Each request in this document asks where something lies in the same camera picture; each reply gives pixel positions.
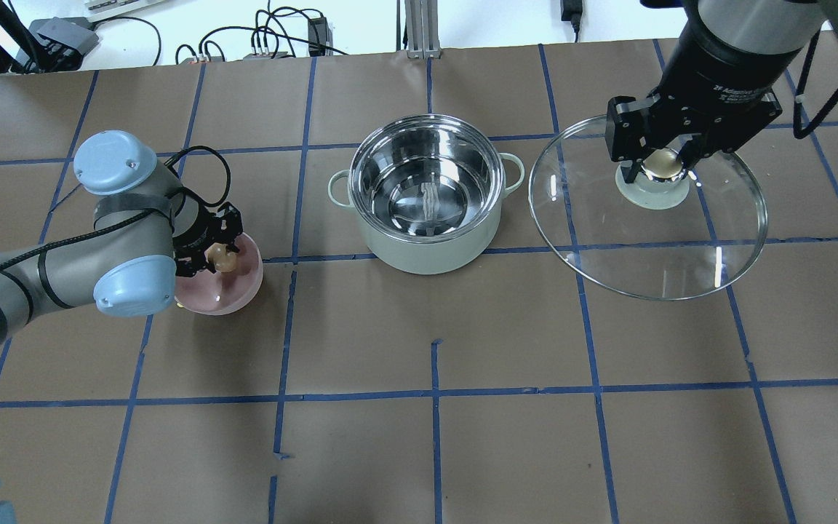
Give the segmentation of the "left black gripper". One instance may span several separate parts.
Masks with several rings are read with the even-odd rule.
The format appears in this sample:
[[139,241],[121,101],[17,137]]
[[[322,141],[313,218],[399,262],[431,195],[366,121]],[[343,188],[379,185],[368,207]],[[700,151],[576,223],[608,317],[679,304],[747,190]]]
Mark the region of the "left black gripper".
[[172,238],[175,276],[193,278],[200,272],[216,273],[205,250],[213,243],[226,243],[226,258],[237,259],[242,253],[244,233],[242,213],[233,205],[222,205],[215,213],[200,206],[193,225]]

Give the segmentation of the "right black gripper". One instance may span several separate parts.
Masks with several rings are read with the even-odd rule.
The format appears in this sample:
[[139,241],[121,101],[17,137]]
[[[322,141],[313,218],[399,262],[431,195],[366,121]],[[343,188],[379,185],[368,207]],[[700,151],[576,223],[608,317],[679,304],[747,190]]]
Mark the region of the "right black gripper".
[[687,136],[678,158],[689,176],[702,158],[738,151],[782,112],[772,90],[751,104],[719,103],[712,108],[702,100],[687,102],[656,92],[643,99],[616,96],[607,104],[605,145],[609,158],[621,162],[623,183],[635,183],[645,175],[643,160]]

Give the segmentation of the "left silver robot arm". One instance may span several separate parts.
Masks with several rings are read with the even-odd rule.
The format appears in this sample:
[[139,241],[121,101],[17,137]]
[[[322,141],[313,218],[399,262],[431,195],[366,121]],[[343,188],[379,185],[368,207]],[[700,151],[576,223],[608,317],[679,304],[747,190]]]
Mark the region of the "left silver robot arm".
[[73,171],[97,197],[93,231],[0,252],[0,347],[34,319],[96,305],[110,317],[146,317],[175,301],[178,277],[215,272],[206,252],[237,253],[242,214],[226,196],[208,202],[125,130],[86,139]]

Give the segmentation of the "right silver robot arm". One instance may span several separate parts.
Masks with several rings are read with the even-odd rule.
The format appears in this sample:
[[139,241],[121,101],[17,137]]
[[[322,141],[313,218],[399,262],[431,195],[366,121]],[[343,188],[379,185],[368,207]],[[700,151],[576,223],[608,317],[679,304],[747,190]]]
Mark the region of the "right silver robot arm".
[[[634,183],[646,159],[679,136],[679,175],[717,152],[732,153],[782,114],[774,83],[825,21],[838,37],[838,1],[685,1],[684,30],[661,80],[645,99],[609,100],[606,145],[620,180]],[[801,138],[838,103],[838,89]]]

